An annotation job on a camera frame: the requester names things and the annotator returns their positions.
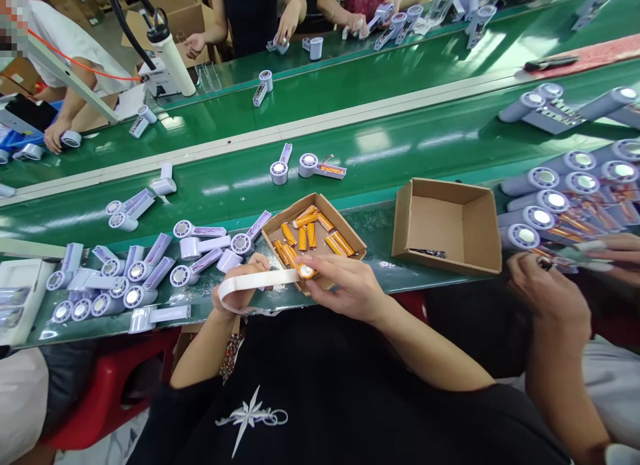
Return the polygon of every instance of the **cable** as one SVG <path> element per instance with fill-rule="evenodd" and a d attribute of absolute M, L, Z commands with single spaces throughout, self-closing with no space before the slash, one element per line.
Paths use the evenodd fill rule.
<path fill-rule="evenodd" d="M 109 75 L 107 73 L 104 72 L 100 72 L 97 71 L 95 69 L 92 69 L 90 67 L 87 67 L 84 64 L 81 64 L 78 61 L 73 60 L 72 58 L 66 56 L 65 54 L 63 54 L 62 52 L 60 52 L 58 49 L 56 49 L 54 46 L 52 46 L 49 42 L 47 42 L 46 40 L 44 40 L 42 37 L 40 37 L 38 34 L 36 34 L 34 31 L 32 31 L 31 29 L 28 29 L 29 33 L 34 36 L 36 39 L 38 39 L 40 42 L 42 42 L 44 45 L 46 45 L 48 48 L 50 48 L 52 51 L 57 52 L 58 54 L 62 55 L 66 60 L 69 60 L 71 62 L 73 62 L 76 65 L 79 65 L 80 67 L 82 67 L 83 69 L 86 69 L 90 72 L 93 72 L 95 74 L 98 75 L 102 75 L 104 77 L 108 77 L 110 79 L 117 79 L 117 80 L 124 80 L 124 81 L 133 81 L 133 82 L 142 82 L 142 79 L 140 77 L 116 77 L 115 75 Z"/>

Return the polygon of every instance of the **white tape roll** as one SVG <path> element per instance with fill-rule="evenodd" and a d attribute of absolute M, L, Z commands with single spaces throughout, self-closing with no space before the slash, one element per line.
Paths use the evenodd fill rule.
<path fill-rule="evenodd" d="M 236 290 L 251 290 L 252 288 L 268 287 L 273 285 L 281 285 L 287 283 L 299 282 L 300 276 L 295 268 L 287 270 L 272 270 L 271 272 L 260 272 L 257 274 L 240 275 L 228 278 L 224 280 L 218 288 L 218 297 L 220 303 L 229 312 L 233 312 L 238 315 L 247 315 L 250 313 L 257 313 L 262 315 L 268 315 L 270 310 L 257 307 L 247 307 L 242 310 L 237 310 L 232 306 L 225 303 L 225 297 L 231 292 Z"/>

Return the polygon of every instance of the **red stool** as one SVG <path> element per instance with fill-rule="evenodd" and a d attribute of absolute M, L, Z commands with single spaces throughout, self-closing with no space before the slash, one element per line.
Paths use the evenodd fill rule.
<path fill-rule="evenodd" d="M 146 397 L 129 408 L 123 408 L 122 395 L 128 377 L 146 360 L 163 354 L 161 382 L 171 377 L 173 348 L 180 335 L 179 328 L 155 332 L 141 337 L 116 351 L 98 356 L 87 393 L 60 425 L 54 435 L 42 442 L 58 450 L 84 450 L 138 415 L 151 403 Z"/>

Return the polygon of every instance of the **orange hose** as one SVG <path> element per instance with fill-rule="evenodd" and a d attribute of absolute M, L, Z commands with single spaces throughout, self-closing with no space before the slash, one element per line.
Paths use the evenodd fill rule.
<path fill-rule="evenodd" d="M 100 72 L 97 71 L 95 69 L 92 69 L 90 67 L 87 67 L 84 64 L 81 64 L 78 61 L 73 60 L 72 58 L 66 56 L 65 54 L 63 54 L 62 52 L 60 52 L 58 49 L 56 49 L 54 46 L 52 46 L 49 42 L 47 42 L 46 40 L 44 40 L 42 37 L 40 37 L 38 34 L 36 34 L 34 31 L 32 31 L 31 29 L 29 29 L 29 33 L 34 36 L 36 39 L 38 39 L 40 42 L 42 42 L 44 45 L 46 45 L 48 48 L 50 48 L 52 51 L 57 52 L 58 54 L 62 55 L 66 60 L 70 60 L 71 62 L 73 62 L 76 65 L 79 65 L 80 67 L 82 67 L 83 69 L 86 69 L 90 72 L 93 72 L 94 74 L 98 74 L 98 75 L 102 75 L 104 77 L 108 77 L 110 79 L 117 79 L 117 80 L 124 80 L 124 81 L 133 81 L 133 82 L 142 82 L 142 79 L 140 77 L 116 77 L 115 75 L 109 75 L 107 73 L 104 72 Z"/>

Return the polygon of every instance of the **empty cardboard box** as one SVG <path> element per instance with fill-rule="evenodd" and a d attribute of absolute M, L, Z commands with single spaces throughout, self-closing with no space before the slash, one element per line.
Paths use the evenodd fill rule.
<path fill-rule="evenodd" d="M 412 248 L 442 250 L 447 258 Z M 391 256 L 465 275 L 499 274 L 502 253 L 493 192 L 411 179 L 397 194 Z"/>
<path fill-rule="evenodd" d="M 295 240 L 298 240 L 298 229 L 294 229 L 291 222 L 309 208 L 310 205 L 315 205 L 325 217 L 331 222 L 333 225 L 333 230 L 337 230 L 342 234 L 347 243 L 351 246 L 353 250 L 355 250 L 355 254 L 351 258 L 354 260 L 362 260 L 365 258 L 367 254 L 367 245 L 358 237 L 358 235 L 353 231 L 351 225 L 347 223 L 347 221 L 340 215 L 333 205 L 325 198 L 322 194 L 311 194 L 307 195 L 304 199 L 298 200 L 295 204 L 291 205 L 288 209 L 283 210 L 277 215 L 271 217 L 265 226 L 262 228 L 262 235 L 265 237 L 267 244 L 271 248 L 273 254 L 278 257 L 280 260 L 275 248 L 273 248 L 274 240 L 281 240 L 283 243 L 285 237 L 282 235 L 282 229 L 280 228 L 280 224 L 289 223 L 289 228 L 293 233 L 293 237 Z M 315 223 L 315 236 L 317 247 L 315 250 L 308 250 L 307 252 L 300 252 L 298 250 L 298 245 L 294 246 L 295 251 L 298 255 L 302 254 L 311 254 L 311 255 L 327 255 L 333 254 L 333 251 L 329 248 L 329 245 L 325 242 L 325 237 L 329 235 L 320 222 Z M 285 264 L 280 261 L 282 268 L 287 268 Z M 329 290 L 331 287 L 335 285 L 331 280 L 324 276 L 317 276 L 314 278 L 315 282 L 320 285 L 325 290 Z M 296 288 L 300 290 L 304 295 L 310 296 L 311 293 L 307 288 L 307 285 L 304 282 L 297 282 L 295 284 Z"/>

